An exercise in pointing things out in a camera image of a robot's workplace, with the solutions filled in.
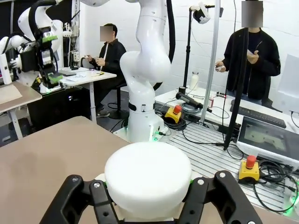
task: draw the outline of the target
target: jeans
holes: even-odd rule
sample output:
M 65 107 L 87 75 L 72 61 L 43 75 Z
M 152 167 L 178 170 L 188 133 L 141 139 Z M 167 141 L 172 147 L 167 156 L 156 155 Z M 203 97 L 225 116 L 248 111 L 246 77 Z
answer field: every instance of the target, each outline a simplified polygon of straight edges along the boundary
M 227 94 L 231 97 L 235 97 L 235 91 L 228 91 L 227 90 Z M 254 103 L 254 104 L 258 104 L 258 105 L 262 105 L 262 100 L 261 99 L 250 99 L 248 98 L 248 96 L 246 94 L 242 93 L 241 99 L 246 100 L 248 102 Z

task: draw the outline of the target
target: black pole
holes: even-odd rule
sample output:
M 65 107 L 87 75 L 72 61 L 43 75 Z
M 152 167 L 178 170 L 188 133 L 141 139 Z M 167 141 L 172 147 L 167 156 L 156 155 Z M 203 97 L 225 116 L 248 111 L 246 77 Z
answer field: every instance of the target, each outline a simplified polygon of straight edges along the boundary
M 184 84 L 183 84 L 183 87 L 185 87 L 185 88 L 187 86 L 189 57 L 190 57 L 191 22 L 192 22 L 192 11 L 191 11 L 191 9 L 189 9 L 188 42 L 187 42 L 187 47 L 186 47 L 186 64 L 185 64 L 185 74 L 184 74 Z
M 242 92 L 243 92 L 245 71 L 246 71 L 247 49 L 248 49 L 248 28 L 244 28 L 244 30 L 243 30 L 243 52 L 242 52 L 242 60 L 241 60 L 241 69 L 240 69 L 240 75 L 239 75 L 239 80 L 238 80 L 237 91 L 236 91 L 236 95 L 235 95 L 234 108 L 233 108 L 233 111 L 232 111 L 232 116 L 230 118 L 228 132 L 227 132 L 227 135 L 226 135 L 225 141 L 224 141 L 224 150 L 226 150 L 228 148 L 229 144 L 230 144 L 231 137 L 232 137 L 234 127 L 235 127 L 235 120 L 237 118 L 238 111 L 239 111 L 241 96 L 242 96 Z

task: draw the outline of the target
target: trousers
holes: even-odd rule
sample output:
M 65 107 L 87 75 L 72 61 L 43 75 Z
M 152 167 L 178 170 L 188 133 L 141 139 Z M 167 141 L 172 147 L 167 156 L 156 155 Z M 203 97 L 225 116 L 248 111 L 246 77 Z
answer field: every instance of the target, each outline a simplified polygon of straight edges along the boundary
M 126 80 L 122 77 L 109 78 L 94 82 L 94 104 L 96 110 L 102 110 L 104 108 L 104 105 L 102 104 L 103 99 L 111 90 L 125 82 Z

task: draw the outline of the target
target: green tape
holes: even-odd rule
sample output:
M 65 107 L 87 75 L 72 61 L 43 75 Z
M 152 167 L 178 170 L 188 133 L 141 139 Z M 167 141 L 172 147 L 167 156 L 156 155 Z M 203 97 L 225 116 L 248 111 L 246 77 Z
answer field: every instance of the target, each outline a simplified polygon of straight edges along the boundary
M 53 40 L 57 40 L 58 37 L 57 36 L 47 36 L 47 37 L 43 37 L 43 43 L 49 42 L 49 41 L 53 41 Z

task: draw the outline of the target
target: shoe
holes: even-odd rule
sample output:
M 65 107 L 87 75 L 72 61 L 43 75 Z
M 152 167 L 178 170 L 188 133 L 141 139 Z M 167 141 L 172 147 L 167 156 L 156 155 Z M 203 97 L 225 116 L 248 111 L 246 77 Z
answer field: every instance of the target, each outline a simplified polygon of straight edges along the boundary
M 97 118 L 107 118 L 109 117 L 110 113 L 109 111 L 102 109 L 100 111 L 97 111 Z

